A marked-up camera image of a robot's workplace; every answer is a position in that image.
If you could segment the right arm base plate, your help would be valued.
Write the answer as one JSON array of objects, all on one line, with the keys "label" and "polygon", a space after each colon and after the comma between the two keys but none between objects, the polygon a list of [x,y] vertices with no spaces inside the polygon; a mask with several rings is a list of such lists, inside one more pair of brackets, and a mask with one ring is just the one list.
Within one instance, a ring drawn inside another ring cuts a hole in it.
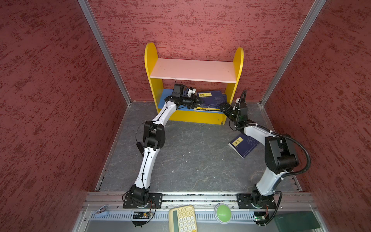
[{"label": "right arm base plate", "polygon": [[276,209],[274,195],[263,196],[258,192],[237,193],[237,203],[240,209]]}]

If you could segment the dark blue book bottom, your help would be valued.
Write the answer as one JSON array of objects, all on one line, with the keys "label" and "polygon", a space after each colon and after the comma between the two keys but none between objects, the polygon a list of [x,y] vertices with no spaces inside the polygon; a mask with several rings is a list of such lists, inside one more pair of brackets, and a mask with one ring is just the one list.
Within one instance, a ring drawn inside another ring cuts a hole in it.
[{"label": "dark blue book bottom", "polygon": [[229,146],[243,159],[259,144],[259,141],[243,133],[229,142]]}]

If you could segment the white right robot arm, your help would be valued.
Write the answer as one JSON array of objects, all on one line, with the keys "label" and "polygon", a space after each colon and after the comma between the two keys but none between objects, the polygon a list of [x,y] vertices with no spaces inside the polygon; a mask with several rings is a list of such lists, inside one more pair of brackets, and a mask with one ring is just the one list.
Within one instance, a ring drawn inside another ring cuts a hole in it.
[{"label": "white right robot arm", "polygon": [[[266,170],[249,198],[253,207],[262,208],[271,203],[277,186],[285,177],[303,174],[309,170],[311,158],[306,148],[291,136],[279,134],[250,120],[245,102],[238,102],[234,107],[226,102],[222,103],[220,111],[234,122],[234,127],[239,132],[265,146]],[[299,157],[295,145],[299,146],[306,156],[305,167],[296,172],[293,169],[299,165]]]}]

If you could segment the dark blue book top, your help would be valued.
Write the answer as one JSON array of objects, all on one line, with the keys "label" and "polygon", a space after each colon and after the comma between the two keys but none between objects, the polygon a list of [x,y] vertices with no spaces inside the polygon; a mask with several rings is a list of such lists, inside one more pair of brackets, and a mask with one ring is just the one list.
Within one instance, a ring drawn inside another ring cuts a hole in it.
[{"label": "dark blue book top", "polygon": [[220,90],[207,91],[207,92],[197,92],[197,96],[203,101],[200,104],[200,108],[220,110],[220,105],[227,103],[227,96],[223,94]]}]

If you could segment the dark blue book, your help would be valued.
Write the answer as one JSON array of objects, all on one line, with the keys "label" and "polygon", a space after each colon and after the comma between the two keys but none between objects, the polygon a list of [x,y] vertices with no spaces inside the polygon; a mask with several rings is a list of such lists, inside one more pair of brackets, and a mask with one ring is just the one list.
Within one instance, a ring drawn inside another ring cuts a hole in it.
[{"label": "dark blue book", "polygon": [[203,101],[200,104],[200,108],[220,110],[220,105],[227,103],[227,96],[223,94],[220,90],[207,91],[207,92],[197,92],[197,96]]},{"label": "dark blue book", "polygon": [[243,133],[229,142],[229,146],[243,159],[259,144],[259,141]]}]

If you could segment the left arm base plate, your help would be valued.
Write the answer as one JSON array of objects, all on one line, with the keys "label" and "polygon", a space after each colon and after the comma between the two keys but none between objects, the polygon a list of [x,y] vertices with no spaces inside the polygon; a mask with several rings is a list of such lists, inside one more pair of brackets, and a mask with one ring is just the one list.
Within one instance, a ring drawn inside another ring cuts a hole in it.
[{"label": "left arm base plate", "polygon": [[162,193],[150,193],[149,194],[149,200],[145,205],[141,205],[138,202],[134,201],[134,199],[129,195],[126,194],[123,202],[123,208],[127,209],[154,209],[154,208],[161,208],[162,205],[162,198],[163,194]]}]

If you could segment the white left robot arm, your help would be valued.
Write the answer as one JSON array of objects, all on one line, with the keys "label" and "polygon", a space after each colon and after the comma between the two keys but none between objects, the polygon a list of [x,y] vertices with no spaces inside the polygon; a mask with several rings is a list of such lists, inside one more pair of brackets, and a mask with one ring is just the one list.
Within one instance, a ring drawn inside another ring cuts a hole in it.
[{"label": "white left robot arm", "polygon": [[180,106],[194,109],[199,107],[201,102],[195,94],[179,97],[168,96],[158,115],[153,120],[144,123],[143,141],[137,142],[137,146],[143,154],[143,161],[137,179],[129,190],[129,199],[134,205],[145,207],[149,202],[151,175],[156,157],[165,144],[166,123]]}]

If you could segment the yellow cartoon book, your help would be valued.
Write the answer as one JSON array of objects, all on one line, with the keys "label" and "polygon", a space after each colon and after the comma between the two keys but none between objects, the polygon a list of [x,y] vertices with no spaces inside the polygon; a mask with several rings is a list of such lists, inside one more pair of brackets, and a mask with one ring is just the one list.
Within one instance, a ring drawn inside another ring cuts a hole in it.
[{"label": "yellow cartoon book", "polygon": [[208,108],[208,107],[197,107],[193,109],[194,111],[201,111],[201,112],[217,112],[221,113],[220,108]]}]

